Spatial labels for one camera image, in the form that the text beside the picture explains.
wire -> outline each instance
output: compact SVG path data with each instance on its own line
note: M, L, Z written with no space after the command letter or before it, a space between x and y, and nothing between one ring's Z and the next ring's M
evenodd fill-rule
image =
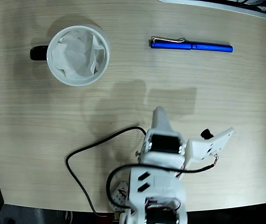
M71 211L71 218L70 218L69 224L72 224L72 222L73 222L73 212Z
M182 174L182 173L178 173L178 174L176 174L175 177L176 177L176 178L179 178L181 174Z
M80 152L83 152L83 151L85 151L85 150L87 150L87 149L90 149L90 148L96 147L96 146L98 146L98 145L100 145L100 144L102 144L102 143L104 143L104 142L106 142L106 141L111 140L112 138L115 138L116 136L118 136L118 135L120 135L120 134L122 134L122 133L125 133L125 132L128 132L128 131L131 131L131 130L140 130L144 135L146 135L146 131L145 131L143 128L141 128L141 127L137 127L137 126L134 126L134 127L128 127L128 128L125 128L125 129L123 129L123 130L121 130L121 131L119 131L119 132L116 132L115 134L113 134L113 135L111 135L111 136L109 136L109 137L107 137L107 138L105 138L105 139L103 139L103 140L101 140L101 141L98 141L98 142L96 142L96 143L94 143L94 144L91 144L91 145L89 145L89 146L86 146L86 147L80 148L80 149L78 149L78 150L75 150L75 151L73 151L71 154L69 154L69 155L66 157L66 166L67 166L67 169L68 169L69 173L72 175L72 177L74 178L74 180L77 182L77 184L80 186L80 188L81 188L82 191L84 192L84 194L85 194L85 196L86 196L86 198L87 198L87 200L88 200L88 203L89 203L89 205L90 205L90 207L91 207L91 210L92 210L93 213L94 213L96 216L98 216L98 217L106 217L106 216L101 216L101 215L99 215L99 214L96 212L96 210L95 210L95 208L94 208L94 206L93 206L93 204L92 204L92 201L91 201L91 199L90 199L90 197L89 197L89 195L88 195L86 189L83 187L83 185L81 184L81 182L79 181L79 179L77 178L77 176L76 176L76 175L74 174L74 172L72 171L72 169L71 169L71 167L70 167L68 161L69 161L69 159L70 159L73 155L76 155L77 153L80 153Z
M144 135L146 135L146 131L145 131L143 128L141 128L141 127L138 127L138 126L128 127L128 128L125 128L125 129L123 129L123 130L121 130L121 131L119 131L119 132L116 132L115 134L113 134L113 135L111 135L111 136L109 136L109 137L107 137L107 138L105 138L105 139L103 139L103 140L101 140L101 141L98 141L98 142L96 142L96 143L94 143L94 144L91 144L91 145L89 145L89 146L86 146L86 147L80 148L80 149L78 149L78 150L75 150L75 151L73 151L72 153L70 153L70 154L66 157L65 162L66 162L66 166L67 166L68 171L70 172L70 174L72 175L72 177L74 178L74 180L77 182L77 184L80 186L80 188L81 188L82 191L84 192L84 194L85 194L85 196L86 196L86 198L87 198L87 200L88 200L88 203L89 203L89 205L90 205L90 207L91 207L91 210L92 210L93 213L94 213L96 216L98 216L98 217L106 217L106 216L101 216L101 215L99 215L99 214L96 212L96 210L95 210L95 208L94 208L94 206L93 206L93 204L92 204L92 201L91 201L91 199L90 199L90 197L89 197L89 195L88 195L88 192L86 191L86 189L83 187L83 185L81 184L81 182L79 181L79 179L77 178L77 176L76 176L76 175L74 174L74 172L72 171L72 169L71 169L71 167L70 167L70 165L69 165L69 159L70 159L73 155L76 155L77 153L80 153L80 152L83 152L83 151L85 151L85 150L87 150L87 149L90 149L90 148L96 147L96 146L98 146L98 145L100 145L100 144L102 144L102 143L104 143L104 142L106 142L106 141L109 141L109 140L115 138L116 136L118 136L118 135L120 135L120 134L122 134L122 133L125 133L125 132L127 132L127 131L131 131L131 130L140 130ZM120 204L116 203L116 202L113 200L112 196L111 196L111 192L110 192L111 181L112 181L113 177L115 176L115 174L118 173L119 171L124 170L124 169L128 169L128 168L133 168L133 167L143 167L143 168L155 168L155 169L160 169L160 170L165 170L165 171L174 171L174 172L178 172L178 173L199 173L199 172L203 172L203 171L206 171L206 170L208 170L208 169L211 169L211 168L213 168L215 165L216 165L216 161L215 161L213 164L209 165L209 166L206 166L206 167L203 167L203 168L201 168L201 169L197 169L197 170L184 170L184 169L166 168L166 167L160 167L160 166L149 165L149 164L127 164L127 165L123 165L123 166L120 166L120 167L114 169L114 170L109 174L109 176L108 176L108 178L107 178L107 182L106 182L106 194L107 194L107 197L108 197L109 201L110 201L113 205L115 205L115 206L117 206L117 207L120 207L120 208L124 208L124 209L130 209L131 207L129 207L129 206L120 205Z
M110 186L111 186L111 182L113 177L120 171L124 170L124 169L129 169L129 168L133 168L133 167L143 167L143 168L154 168L154 169L161 169L161 170L165 170L165 171L174 171L174 172L179 172L179 173L188 173L188 174L194 174L194 173L200 173L203 171L206 171L208 169L211 169L215 166L215 163L203 167L201 169L195 169L195 170L185 170L185 169L175 169L175 168L168 168L168 167L160 167L160 166L156 166L156 165L150 165L150 164L140 164L140 163L136 163L136 164L127 164L127 165L123 165L120 167L117 167L116 169L114 169L108 176L107 178L107 182L106 182L106 194L107 194L107 198L109 199L109 201L120 208L123 209L131 209L131 207L126 206L126 205L121 205L116 203L112 196L111 196L111 192L110 192Z
M177 211L180 208L180 206L181 206L181 201L178 198L176 198L176 199L179 202L179 205L178 205L178 207L176 209L174 209L174 211Z

black mug handle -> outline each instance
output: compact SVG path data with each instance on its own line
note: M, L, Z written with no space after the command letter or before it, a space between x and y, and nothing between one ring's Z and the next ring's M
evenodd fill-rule
M30 59L34 61L46 61L47 60L48 45L36 46L30 50Z

black cable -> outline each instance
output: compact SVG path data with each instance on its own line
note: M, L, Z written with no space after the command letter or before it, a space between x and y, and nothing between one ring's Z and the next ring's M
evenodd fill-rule
M112 138L115 138L116 136L118 136L118 135L120 135L120 134L122 134L122 133L124 133L124 132L131 131L131 130L140 130L140 131L142 131L142 133L143 133L144 135L146 135L146 131L145 131L143 128L141 128L141 127L138 127L138 126L128 127L128 128L125 128L125 129L123 129L123 130L121 130L121 131L119 131L119 132L116 132L115 134L113 134L113 135L111 135L111 136L109 136L109 137L107 137L107 138L105 138L105 139L103 139L103 140L101 140L101 141L99 141L99 142L96 142L96 143L91 144L91 145L89 145L89 146L86 146L86 147L80 148L80 149L78 149L78 150L75 150L75 151L73 151L72 153L70 153L70 154L66 157L66 166L67 166L68 171L70 172L70 174L72 175L72 177L74 178L74 180L77 182L77 184L80 186L80 188L81 188L82 191L84 192L84 194L85 194L85 196L86 196L86 198L87 198L87 200L88 200L88 203L89 203L89 205L90 205L90 207L91 207L91 210L92 210L93 213L94 213L96 216L98 216L98 217L106 217L106 216L101 216L101 215L99 215L99 214L96 212L96 210L95 210L95 208L94 208L94 206L93 206L93 204L92 204L92 201L91 201L91 199L90 199L90 197L89 197L89 195L88 195L86 189L83 187L83 185L81 184L81 182L79 181L79 179L77 178L77 176L76 176L76 175L74 174L74 172L72 171L72 169L71 169L71 167L70 167L68 161L69 161L69 159L70 159L73 155L75 155L75 154L77 154L77 153L80 153L80 152L83 152L83 151L85 151L85 150L87 150L87 149L90 149L90 148L96 147L96 146L98 146L98 145L100 145L100 144L102 144L102 143L104 143L104 142L106 142L106 141L111 140ZM175 168L165 168L165 167L160 167L160 166L155 166L155 165L149 165L149 164L127 164L127 165L123 165L123 166L120 166L120 167L114 169L114 170L109 174L109 176L108 176L108 178L107 178L107 182L106 182L106 193L107 193L107 197L108 197L109 201L110 201L113 205L118 206L118 207L120 207L120 208L124 208L124 209L130 209L129 206L124 206L124 205L117 204L117 203L112 199L111 192L110 192L111 181L112 181L114 175L115 175L116 173L118 173L119 171L123 170L123 169L128 169L128 168L132 168L132 167L146 167L146 168L161 169L161 170L165 170L165 171L174 171L174 172L178 172L178 173L199 173L199 172L203 172L203 171L206 171L206 170L208 170L208 169L211 169L211 168L213 168L214 166L215 166L215 163L214 163L214 164L211 164L211 165L209 165L209 166L203 167L203 168L201 168L201 169L197 169L197 170L183 170L183 169L175 169Z
M67 169L68 169L69 173L72 175L72 177L74 178L74 180L77 182L77 184L80 186L80 188L81 188L82 191L84 192L84 194L85 194L85 196L86 196L86 198L87 198L87 200L88 200L88 203L89 203L89 205L90 205L90 207L91 207L91 210L94 212L95 215L97 215L97 216L99 216L99 217L106 217L106 216L101 216L101 215L99 215L99 214L96 212L96 210L95 210L95 208L94 208L94 206L93 206L93 204L92 204L92 201L91 201L91 199L90 199L90 197L89 197L89 195L88 195L86 189L83 187L83 185L81 184L81 182L79 181L79 179L76 177L76 175L75 175L74 172L72 171L71 167L69 166L68 161L69 161L69 159L70 159L73 155L75 155L75 154L77 154L77 153L80 153L80 152L83 152L83 151L85 151L85 150L87 150L87 149L90 149L90 148L96 147L96 146L98 146L98 145L100 145L100 144L102 144L102 143L104 143L104 142L106 142L106 141L111 140L112 138L115 138L116 136L118 136L118 135L120 135L120 134L122 134L122 133L124 133L124 132L130 131L130 130L136 130L136 129L142 131L142 133L143 133L144 135L146 135L146 131L145 131L143 128L141 128L141 127L137 127L137 126L134 126L134 127L128 127L128 128L123 129L123 130L121 130L121 131L119 131L119 132L116 132L115 134L113 134L113 135L111 135L111 136L109 136L109 137L107 137L107 138L105 138L105 139L103 139L103 140L101 140L101 141L98 141L98 142L96 142L96 143L94 143L94 144L91 144L91 145L89 145L89 146L86 146L86 147L80 148L80 149L78 149L78 150L75 150L75 151L73 151L71 154L69 154L69 155L66 157L66 166L67 166Z
M130 209L131 207L129 206L126 206L126 205L121 205L121 204L118 204L116 203L112 196L111 196L111 192L110 192L110 185L111 185L111 182L112 182L112 179L113 177L115 176L116 173L118 173L119 171L123 170L123 169L128 169L128 168L132 168L132 167L146 167L146 168L155 168L155 169L161 169L161 170L165 170L165 171L174 171L174 172L180 172L180 173L188 173L188 174L194 174L194 173L200 173L200 172L203 172L203 171L206 171L208 169L211 169L215 166L215 163L214 164L211 164L209 166L206 166L206 167L203 167L201 169L196 169L196 170L184 170L184 169L175 169L175 168L167 168L167 167L160 167L160 166L155 166L155 165L149 165L149 164L127 164L127 165L123 165L123 166L120 166L120 167L117 167L115 170L113 170L108 178L107 178L107 182L106 182L106 194L107 194L107 198L109 199L109 201L117 206L117 207L120 207L120 208L123 208L123 209Z

floor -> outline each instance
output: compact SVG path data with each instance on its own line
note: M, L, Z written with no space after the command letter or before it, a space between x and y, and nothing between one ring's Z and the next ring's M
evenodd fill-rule
M71 213L26 208L5 204L0 224L70 224ZM112 218L98 218L93 213L72 212L72 224L112 224ZM188 224L266 224L266 204L242 208L188 212Z

black knob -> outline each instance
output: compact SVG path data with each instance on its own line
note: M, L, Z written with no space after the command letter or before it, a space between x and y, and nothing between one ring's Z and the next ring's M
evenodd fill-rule
M201 137L204 138L205 140L211 139L213 135L208 129L205 129L203 132L201 132Z

